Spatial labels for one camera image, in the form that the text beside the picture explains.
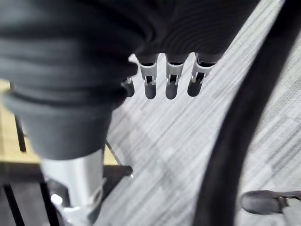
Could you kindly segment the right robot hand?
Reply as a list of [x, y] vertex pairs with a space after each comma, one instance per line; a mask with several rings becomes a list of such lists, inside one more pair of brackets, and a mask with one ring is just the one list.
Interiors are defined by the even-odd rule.
[[184, 62], [208, 75], [256, 0], [3, 0], [3, 95], [41, 160], [51, 202], [73, 226], [91, 226], [103, 194], [103, 153], [126, 82], [142, 71], [153, 98], [157, 58], [166, 55], [172, 99]]

